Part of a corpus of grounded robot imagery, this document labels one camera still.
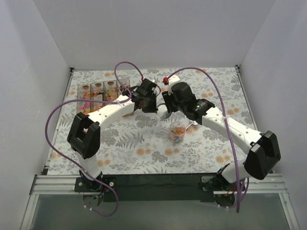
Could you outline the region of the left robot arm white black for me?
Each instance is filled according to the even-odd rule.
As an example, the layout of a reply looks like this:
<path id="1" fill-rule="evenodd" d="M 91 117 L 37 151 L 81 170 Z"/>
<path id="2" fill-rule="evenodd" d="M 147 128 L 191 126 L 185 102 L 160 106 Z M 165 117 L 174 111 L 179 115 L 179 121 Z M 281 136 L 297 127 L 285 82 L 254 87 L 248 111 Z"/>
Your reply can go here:
<path id="1" fill-rule="evenodd" d="M 115 101 L 87 115 L 78 113 L 72 123 L 67 141 L 76 152 L 81 169 L 80 175 L 90 191 L 96 192 L 102 186 L 102 172 L 98 166 L 96 153 L 100 148 L 101 131 L 110 124 L 138 109 L 144 113 L 155 113 L 157 84 L 144 79 L 139 86 L 124 91 Z"/>

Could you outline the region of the clear glass jar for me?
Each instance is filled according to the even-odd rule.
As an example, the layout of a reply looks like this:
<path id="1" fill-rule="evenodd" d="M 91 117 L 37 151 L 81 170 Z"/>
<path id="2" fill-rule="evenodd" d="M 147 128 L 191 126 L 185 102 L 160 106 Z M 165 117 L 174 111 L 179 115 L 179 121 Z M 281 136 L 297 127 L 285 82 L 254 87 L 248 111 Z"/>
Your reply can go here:
<path id="1" fill-rule="evenodd" d="M 185 133 L 186 133 L 186 126 L 183 123 L 179 121 L 171 123 L 169 127 L 169 138 L 173 143 L 182 142 Z"/>

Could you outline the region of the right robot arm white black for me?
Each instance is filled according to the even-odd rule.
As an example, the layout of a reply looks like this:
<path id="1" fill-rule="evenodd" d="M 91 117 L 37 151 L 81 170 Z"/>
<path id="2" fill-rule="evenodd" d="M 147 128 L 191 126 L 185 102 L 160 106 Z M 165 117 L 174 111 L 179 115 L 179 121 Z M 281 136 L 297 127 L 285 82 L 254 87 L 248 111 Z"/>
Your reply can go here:
<path id="1" fill-rule="evenodd" d="M 169 82 L 162 94 L 168 112 L 181 111 L 189 120 L 231 139 L 246 155 L 237 164 L 223 166 L 214 177 L 202 183 L 206 190 L 228 190 L 237 180 L 253 177 L 263 180 L 281 159 L 277 136 L 248 128 L 222 112 L 206 99 L 197 99 L 190 86 L 179 80 Z"/>

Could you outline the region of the round metal jar lid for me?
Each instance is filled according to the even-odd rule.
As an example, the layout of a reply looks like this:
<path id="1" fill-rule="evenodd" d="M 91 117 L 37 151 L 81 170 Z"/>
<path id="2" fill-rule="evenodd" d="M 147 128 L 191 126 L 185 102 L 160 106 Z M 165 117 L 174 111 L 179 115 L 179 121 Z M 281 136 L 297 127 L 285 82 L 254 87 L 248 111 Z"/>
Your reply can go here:
<path id="1" fill-rule="evenodd" d="M 160 119 L 168 119 L 171 116 L 172 112 L 168 111 L 168 108 L 165 103 L 161 103 L 157 106 L 156 114 Z"/>

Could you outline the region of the metal candy scoop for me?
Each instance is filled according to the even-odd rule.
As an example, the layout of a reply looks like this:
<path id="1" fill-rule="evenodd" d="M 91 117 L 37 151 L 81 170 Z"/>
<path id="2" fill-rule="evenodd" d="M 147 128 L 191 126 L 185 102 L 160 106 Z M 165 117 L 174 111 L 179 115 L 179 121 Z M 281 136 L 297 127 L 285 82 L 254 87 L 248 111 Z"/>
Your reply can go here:
<path id="1" fill-rule="evenodd" d="M 186 126 L 186 130 L 190 127 L 190 126 L 197 126 L 198 123 L 196 121 L 190 121 L 190 124 Z"/>

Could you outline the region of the clear compartment candy box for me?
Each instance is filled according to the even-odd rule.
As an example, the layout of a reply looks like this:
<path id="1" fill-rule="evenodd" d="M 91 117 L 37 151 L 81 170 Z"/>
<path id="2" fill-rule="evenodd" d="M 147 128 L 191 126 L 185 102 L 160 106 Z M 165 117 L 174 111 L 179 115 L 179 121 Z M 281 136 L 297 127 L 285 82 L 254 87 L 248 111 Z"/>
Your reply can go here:
<path id="1" fill-rule="evenodd" d="M 77 88 L 78 99 L 90 99 L 95 101 L 114 101 L 125 91 L 124 87 L 117 80 L 94 82 L 79 85 Z M 82 112 L 85 115 L 103 108 L 106 103 L 77 102 L 76 113 Z"/>

